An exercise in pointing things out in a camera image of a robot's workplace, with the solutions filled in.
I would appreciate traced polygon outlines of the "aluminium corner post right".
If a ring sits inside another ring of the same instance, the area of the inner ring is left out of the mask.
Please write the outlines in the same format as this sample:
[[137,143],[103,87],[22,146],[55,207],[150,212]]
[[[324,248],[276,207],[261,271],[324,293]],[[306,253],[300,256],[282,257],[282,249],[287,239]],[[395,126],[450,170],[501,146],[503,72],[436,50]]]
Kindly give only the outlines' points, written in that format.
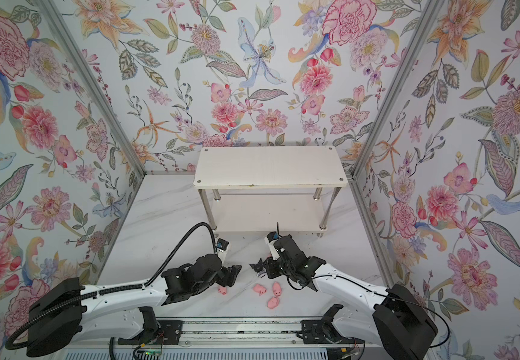
[[364,146],[360,152],[360,156],[354,166],[352,173],[352,179],[356,178],[364,173],[367,159],[372,153],[375,141],[384,127],[384,123],[387,117],[390,115],[396,102],[401,99],[402,90],[405,87],[405,83],[411,75],[414,63],[417,61],[423,45],[426,42],[429,31],[435,25],[438,13],[443,6],[443,1],[427,1],[424,11],[419,16],[418,25],[413,32],[411,40],[408,44],[407,52],[402,58],[400,66],[396,71],[392,83],[387,87],[386,97],[383,104],[380,106],[378,115],[375,121],[372,123],[368,137],[364,143]]

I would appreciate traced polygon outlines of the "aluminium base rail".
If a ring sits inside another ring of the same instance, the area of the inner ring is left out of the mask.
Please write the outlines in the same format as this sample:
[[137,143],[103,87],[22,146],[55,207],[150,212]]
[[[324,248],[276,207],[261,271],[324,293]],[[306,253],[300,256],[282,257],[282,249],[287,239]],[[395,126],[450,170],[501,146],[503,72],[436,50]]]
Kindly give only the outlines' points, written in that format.
[[119,346],[145,347],[339,347],[369,342],[376,345],[432,345],[437,331],[428,326],[376,330],[366,317],[161,318],[152,340],[118,337]]

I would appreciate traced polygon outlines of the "pink pig toy near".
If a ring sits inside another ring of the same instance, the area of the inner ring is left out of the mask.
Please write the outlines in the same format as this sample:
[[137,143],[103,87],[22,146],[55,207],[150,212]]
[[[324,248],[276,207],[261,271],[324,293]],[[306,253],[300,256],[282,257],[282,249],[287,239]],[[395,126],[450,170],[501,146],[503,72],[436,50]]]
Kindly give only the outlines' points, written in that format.
[[268,302],[267,302],[267,307],[270,309],[270,310],[273,310],[275,308],[277,308],[279,306],[279,298],[278,297],[272,297]]

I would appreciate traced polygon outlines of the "pink pig toy right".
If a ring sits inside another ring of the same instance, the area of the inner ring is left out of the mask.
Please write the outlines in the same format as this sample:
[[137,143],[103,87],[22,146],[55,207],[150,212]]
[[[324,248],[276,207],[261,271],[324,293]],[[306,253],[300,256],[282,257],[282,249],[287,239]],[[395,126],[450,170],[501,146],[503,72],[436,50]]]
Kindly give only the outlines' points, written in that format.
[[273,295],[275,297],[280,297],[282,295],[282,287],[278,282],[273,283]]

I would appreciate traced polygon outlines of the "aluminium corner post left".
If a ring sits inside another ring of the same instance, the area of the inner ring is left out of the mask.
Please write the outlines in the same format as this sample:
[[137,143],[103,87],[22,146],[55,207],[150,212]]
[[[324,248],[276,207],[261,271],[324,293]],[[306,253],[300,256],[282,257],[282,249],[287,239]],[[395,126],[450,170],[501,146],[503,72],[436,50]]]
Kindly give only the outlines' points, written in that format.
[[147,174],[146,170],[132,148],[132,144],[129,142],[129,139],[118,121],[110,103],[105,97],[98,82],[96,82],[93,71],[87,64],[79,46],[72,37],[72,34],[60,15],[56,5],[53,1],[35,1],[35,4],[42,17],[46,20],[52,33],[58,37],[58,42],[65,50],[68,60],[71,61],[75,66],[75,70],[77,70],[78,74],[81,76],[87,93],[93,103],[98,106],[99,111],[107,122],[108,127],[110,127],[114,138],[119,142],[120,148],[128,160],[128,164],[135,171],[140,180],[143,180]]

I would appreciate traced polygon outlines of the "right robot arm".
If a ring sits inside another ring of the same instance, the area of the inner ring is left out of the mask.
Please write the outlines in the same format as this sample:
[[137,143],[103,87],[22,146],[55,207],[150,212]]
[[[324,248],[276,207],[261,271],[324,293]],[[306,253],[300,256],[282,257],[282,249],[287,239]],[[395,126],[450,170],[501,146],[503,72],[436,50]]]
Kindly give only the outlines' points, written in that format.
[[306,256],[291,235],[265,237],[267,277],[285,277],[297,291],[311,289],[336,299],[320,319],[303,322],[303,340],[340,344],[352,339],[383,346],[392,359],[423,359],[438,334],[427,307],[404,286],[376,286]]

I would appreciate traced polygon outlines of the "pink pig toy centre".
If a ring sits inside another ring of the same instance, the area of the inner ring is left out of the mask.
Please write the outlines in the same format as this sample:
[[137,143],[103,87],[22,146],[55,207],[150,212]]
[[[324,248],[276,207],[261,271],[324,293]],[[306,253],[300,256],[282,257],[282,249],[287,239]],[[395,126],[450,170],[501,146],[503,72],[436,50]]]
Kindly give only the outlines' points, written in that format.
[[261,285],[261,284],[259,284],[259,283],[256,284],[256,285],[252,288],[252,290],[253,290],[255,293],[257,293],[258,295],[260,295],[260,296],[264,295],[264,294],[267,292],[267,289],[266,289],[263,285]]

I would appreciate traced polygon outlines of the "white two-tier shelf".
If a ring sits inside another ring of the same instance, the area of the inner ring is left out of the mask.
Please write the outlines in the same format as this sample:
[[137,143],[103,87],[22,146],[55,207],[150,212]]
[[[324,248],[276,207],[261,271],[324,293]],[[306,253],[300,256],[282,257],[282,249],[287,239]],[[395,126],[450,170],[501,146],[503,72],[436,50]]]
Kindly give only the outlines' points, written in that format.
[[218,233],[327,231],[331,204],[348,186],[334,147],[204,148],[193,182]]

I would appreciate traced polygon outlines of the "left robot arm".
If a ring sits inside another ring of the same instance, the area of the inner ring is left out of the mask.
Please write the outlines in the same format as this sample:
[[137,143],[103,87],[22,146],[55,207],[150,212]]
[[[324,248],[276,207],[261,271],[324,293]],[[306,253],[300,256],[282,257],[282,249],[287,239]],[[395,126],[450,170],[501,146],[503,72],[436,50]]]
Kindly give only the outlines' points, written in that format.
[[5,348],[24,349],[36,358],[97,338],[144,346],[165,333],[157,307],[184,302],[215,284],[232,287],[241,270],[241,265],[227,267],[221,256],[209,253],[178,268],[164,262],[142,283],[84,286],[70,278],[31,305],[28,320],[8,336]]

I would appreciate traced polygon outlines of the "aluminium corner post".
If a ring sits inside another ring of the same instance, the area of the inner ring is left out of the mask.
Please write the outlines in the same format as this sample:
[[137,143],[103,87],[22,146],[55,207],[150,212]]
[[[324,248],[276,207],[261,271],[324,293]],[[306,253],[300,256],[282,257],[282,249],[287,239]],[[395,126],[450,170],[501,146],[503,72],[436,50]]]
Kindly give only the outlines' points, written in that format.
[[99,111],[107,122],[108,127],[110,127],[114,138],[119,142],[120,148],[128,160],[128,164],[135,171],[140,180],[143,180],[147,174],[146,170],[132,148],[132,144],[129,142],[129,139],[118,121],[110,103],[105,97],[98,82],[96,82],[93,71],[87,64],[79,46],[72,37],[72,34],[60,15],[56,5],[53,1],[35,1],[35,4],[42,17],[46,20],[52,33],[58,37],[58,42],[65,50],[68,60],[71,61],[75,66],[75,70],[77,70],[78,74],[81,76],[87,93],[93,103],[98,106]]
[[392,83],[387,87],[386,97],[383,104],[380,106],[378,115],[375,121],[372,123],[368,137],[364,143],[364,146],[360,152],[360,156],[354,166],[352,173],[352,179],[356,178],[364,173],[367,159],[372,153],[375,141],[384,127],[384,123],[387,117],[390,115],[396,102],[401,99],[402,90],[405,87],[405,83],[411,75],[414,63],[417,61],[423,45],[426,42],[429,31],[435,25],[438,13],[443,6],[443,1],[427,1],[424,11],[419,16],[418,25],[413,32],[411,40],[408,44],[407,52],[402,58],[400,66],[396,71]]

